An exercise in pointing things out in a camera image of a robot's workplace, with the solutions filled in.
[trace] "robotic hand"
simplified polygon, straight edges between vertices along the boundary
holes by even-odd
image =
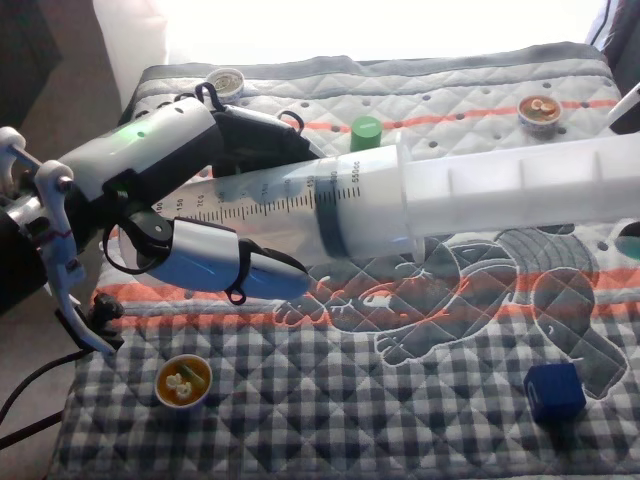
[[[307,272],[292,257],[233,230],[166,219],[151,208],[208,165],[219,176],[322,156],[287,123],[223,106],[209,90],[214,112],[194,98],[178,100],[42,164],[24,150],[18,132],[0,129],[0,313],[48,281],[57,315],[76,343],[114,352],[122,340],[103,325],[88,325],[69,294],[84,279],[77,253],[100,229],[105,255],[121,271],[146,272],[196,291],[224,291],[237,305],[247,296],[292,299],[308,289]],[[197,93],[202,97],[201,89]],[[15,160],[30,170],[18,185],[11,174]],[[137,251],[126,266],[107,250],[116,225]]]

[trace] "checkered fabric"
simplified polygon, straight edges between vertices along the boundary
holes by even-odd
[[[600,134],[619,98],[585,46],[448,62],[246,67],[240,103],[298,111],[328,154],[345,151],[348,133],[322,125],[377,115],[425,158],[530,143],[508,105],[543,84],[567,110],[555,141]],[[205,67],[151,69],[130,113],[188,91]],[[456,118],[460,108],[481,113]],[[640,274],[612,243],[627,223],[428,238],[423,264],[315,266],[304,297],[242,307],[105,266],[99,290],[125,305],[115,323],[125,344],[78,362],[50,478],[640,474]],[[110,252],[119,260],[116,240]],[[213,371],[204,405],[188,413],[153,394],[159,367],[181,353]],[[553,362],[576,365],[587,406],[572,424],[542,428],[523,380]]]

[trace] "gingham pattern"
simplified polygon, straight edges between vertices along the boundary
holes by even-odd
[[[525,58],[532,61],[530,54],[523,54],[523,61]],[[601,73],[583,76],[583,67]],[[601,61],[568,59],[546,66],[533,62],[480,70],[441,72],[437,82],[433,77],[407,76],[404,83],[398,83],[395,77],[371,80],[347,75],[345,79],[345,75],[327,73],[306,83],[302,79],[263,80],[261,86],[249,78],[245,92],[255,88],[258,93],[249,100],[257,103],[250,107],[269,113],[280,107],[293,109],[304,98],[310,103],[303,112],[305,120],[330,117],[331,122],[365,113],[386,114],[394,120],[408,114],[425,115],[434,103],[414,105],[407,111],[394,95],[393,100],[377,98],[378,107],[372,109],[371,104],[363,105],[361,98],[350,93],[333,98],[330,108],[320,107],[313,101],[324,98],[319,85],[346,86],[351,92],[355,88],[352,84],[371,81],[376,89],[390,95],[435,82],[415,95],[421,97],[428,91],[434,100],[439,93],[442,98],[453,98],[459,92],[456,88],[466,88],[464,101],[473,103],[469,108],[487,108],[516,95],[514,92],[527,90],[530,76],[540,81],[546,75],[557,80],[553,92],[560,98],[578,102],[618,98],[615,87],[610,86],[610,72]],[[445,85],[434,91],[438,82],[454,77],[465,78],[467,86]],[[135,110],[159,104],[165,97],[191,88],[196,80],[176,74],[176,78],[143,83]],[[489,80],[497,95],[491,101],[483,93]],[[292,95],[296,91],[298,99]],[[442,105],[448,105],[444,113],[455,113],[460,103],[442,101],[437,105],[443,109]],[[566,119],[567,137],[598,134],[605,114],[603,108],[576,110]],[[514,118],[502,116],[450,124],[449,130],[445,124],[431,125],[424,127],[426,131],[413,130],[417,139],[414,152],[418,149],[439,156],[526,144],[529,140],[515,124]],[[496,128],[504,129],[500,139],[495,138]],[[438,142],[444,145],[442,150],[425,147],[434,132],[441,135]],[[344,150],[348,142],[348,135],[331,131],[312,131],[311,135],[327,153],[331,148]],[[123,331],[126,342],[117,355],[93,355],[78,362],[50,478],[584,478],[639,474],[640,392],[635,367],[640,366],[640,313],[634,286],[640,282],[633,270],[635,263],[614,248],[602,247],[610,245],[623,224],[579,226],[561,244],[564,247],[558,247],[559,236],[538,231],[517,234],[535,237],[536,242],[547,239],[541,252],[554,248],[562,253],[567,245],[574,245],[574,252],[578,247],[590,252],[586,257],[559,254],[558,260],[553,260],[553,255],[540,255],[537,263],[527,263],[524,270],[530,273],[538,268],[543,273],[571,267],[586,271],[596,303],[613,304],[594,310],[590,328],[602,341],[615,346],[612,348],[618,349],[626,362],[621,378],[608,386],[601,398],[589,395],[578,421],[556,432],[547,432],[532,422],[522,382],[532,365],[571,358],[540,329],[529,306],[531,299],[522,292],[507,296],[503,308],[472,334],[392,364],[378,350],[379,340],[398,337],[401,330],[374,330],[370,326],[376,325],[374,316],[363,315],[362,305],[356,302],[363,290],[389,284],[391,293],[398,293],[400,309],[409,315],[420,310],[420,305],[400,294],[403,283],[397,272],[406,268],[400,257],[315,267],[311,270],[313,293],[300,301],[253,301],[242,309],[177,289],[169,297],[158,294],[154,298],[146,292],[144,298],[132,299],[127,292],[134,280],[105,267],[100,287],[126,297],[128,318],[139,323]],[[484,252],[479,258],[469,257],[468,245],[480,240],[493,242],[491,249],[478,250]],[[438,242],[429,257],[431,263],[428,258],[423,266],[430,273],[451,274],[451,264],[444,263],[449,258],[447,252],[455,254],[455,275],[460,278],[471,278],[469,272],[479,263],[483,268],[490,264],[487,269],[498,262],[501,268],[508,270],[512,265],[519,273],[524,271],[518,261],[522,263],[527,257],[518,258],[517,249],[510,251],[513,242],[500,244],[495,234],[457,235]],[[117,258],[117,244],[112,245]],[[624,268],[631,273],[615,276],[618,284],[605,273]],[[411,267],[409,275],[415,269]],[[452,295],[453,302],[461,294]],[[478,299],[483,295],[478,290]],[[473,312],[474,299],[469,302]],[[345,308],[353,305],[370,324],[351,323],[349,330],[336,323],[336,319],[344,319]],[[331,308],[337,308],[337,313],[329,315]],[[359,330],[363,325],[368,325],[365,331]],[[401,344],[406,337],[396,340]],[[169,412],[153,396],[158,367],[180,353],[208,358],[214,372],[212,391],[204,406],[189,414]]]

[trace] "large plastic syringe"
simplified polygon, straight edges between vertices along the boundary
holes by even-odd
[[[305,265],[412,253],[423,238],[640,211],[640,134],[415,161],[396,145],[182,187],[156,205]]]

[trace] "letter on blue cube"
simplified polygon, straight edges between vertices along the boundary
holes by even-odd
[[[587,403],[573,363],[531,367],[524,377],[524,389],[538,423],[570,420]]]

